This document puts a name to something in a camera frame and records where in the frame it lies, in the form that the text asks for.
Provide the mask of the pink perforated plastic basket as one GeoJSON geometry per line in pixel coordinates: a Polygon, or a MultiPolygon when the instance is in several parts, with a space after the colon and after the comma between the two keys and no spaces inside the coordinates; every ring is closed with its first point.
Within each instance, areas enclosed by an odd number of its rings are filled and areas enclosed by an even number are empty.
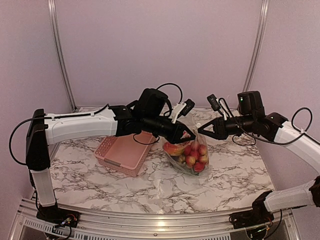
{"type": "Polygon", "coordinates": [[[147,132],[138,135],[107,136],[94,151],[99,164],[136,177],[156,138],[147,132]]]}

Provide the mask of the red cherry bunch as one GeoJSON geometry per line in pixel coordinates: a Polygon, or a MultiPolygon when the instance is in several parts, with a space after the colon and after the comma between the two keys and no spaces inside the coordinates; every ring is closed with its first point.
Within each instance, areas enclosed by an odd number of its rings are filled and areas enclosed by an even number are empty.
{"type": "Polygon", "coordinates": [[[188,145],[183,152],[186,156],[186,162],[192,164],[192,170],[194,173],[201,173],[209,164],[208,148],[205,144],[201,144],[198,141],[193,141],[188,145]]]}

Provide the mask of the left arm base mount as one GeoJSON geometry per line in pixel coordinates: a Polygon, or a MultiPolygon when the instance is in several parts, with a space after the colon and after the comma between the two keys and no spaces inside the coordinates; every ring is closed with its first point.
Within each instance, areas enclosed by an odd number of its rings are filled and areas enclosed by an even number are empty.
{"type": "Polygon", "coordinates": [[[79,222],[80,213],[78,211],[60,208],[58,206],[40,207],[36,217],[40,220],[61,225],[63,221],[70,218],[66,223],[72,228],[76,228],[79,222]]]}

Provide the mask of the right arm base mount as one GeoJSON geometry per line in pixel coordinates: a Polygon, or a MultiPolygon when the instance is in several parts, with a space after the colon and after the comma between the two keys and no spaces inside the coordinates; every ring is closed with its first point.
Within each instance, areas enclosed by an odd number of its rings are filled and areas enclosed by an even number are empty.
{"type": "Polygon", "coordinates": [[[229,216],[228,220],[233,225],[234,229],[241,229],[271,222],[274,219],[274,215],[270,212],[261,213],[251,209],[234,212],[229,216]]]}

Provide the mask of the clear zip top bag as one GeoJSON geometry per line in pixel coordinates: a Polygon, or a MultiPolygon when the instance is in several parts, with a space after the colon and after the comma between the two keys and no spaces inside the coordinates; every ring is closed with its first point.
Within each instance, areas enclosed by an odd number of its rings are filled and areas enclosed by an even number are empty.
{"type": "Polygon", "coordinates": [[[178,144],[171,144],[162,140],[162,149],[169,165],[179,172],[192,176],[200,176],[209,169],[209,150],[205,136],[198,133],[200,124],[193,116],[180,119],[195,135],[194,140],[178,144]]]}

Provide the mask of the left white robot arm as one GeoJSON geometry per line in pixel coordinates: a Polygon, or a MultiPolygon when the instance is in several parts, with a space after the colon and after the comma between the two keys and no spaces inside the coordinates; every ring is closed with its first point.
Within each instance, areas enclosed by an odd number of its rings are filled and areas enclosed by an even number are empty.
{"type": "Polygon", "coordinates": [[[141,132],[163,137],[171,144],[180,144],[196,138],[192,130],[178,121],[186,116],[195,103],[188,99],[161,114],[164,105],[170,105],[169,97],[154,88],[143,90],[140,98],[128,105],[106,105],[97,111],[70,114],[45,114],[37,109],[26,136],[25,162],[30,171],[34,188],[44,215],[53,223],[63,219],[63,211],[57,200],[50,175],[49,145],[87,137],[122,137],[141,132]]]}

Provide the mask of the purple toy eggplant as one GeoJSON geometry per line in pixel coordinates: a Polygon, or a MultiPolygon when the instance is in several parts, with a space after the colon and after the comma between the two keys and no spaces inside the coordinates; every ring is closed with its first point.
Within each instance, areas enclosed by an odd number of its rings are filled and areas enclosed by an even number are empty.
{"type": "Polygon", "coordinates": [[[179,155],[179,156],[172,156],[172,159],[175,160],[178,164],[181,166],[192,168],[193,165],[186,162],[186,156],[185,155],[179,155]]]}

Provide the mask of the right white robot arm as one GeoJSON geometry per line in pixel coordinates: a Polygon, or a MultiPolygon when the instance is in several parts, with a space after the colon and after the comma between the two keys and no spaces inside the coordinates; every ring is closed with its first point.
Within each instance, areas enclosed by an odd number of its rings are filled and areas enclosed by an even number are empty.
{"type": "MultiPolygon", "coordinates": [[[[198,133],[215,140],[245,134],[257,141],[285,147],[317,172],[320,170],[319,141],[281,114],[266,114],[259,91],[239,93],[237,99],[240,115],[234,116],[224,98],[209,95],[207,100],[211,108],[221,116],[205,123],[198,133]]],[[[254,208],[248,212],[247,219],[252,224],[258,224],[268,212],[319,205],[320,178],[316,177],[296,187],[264,193],[254,201],[254,208]]]]}

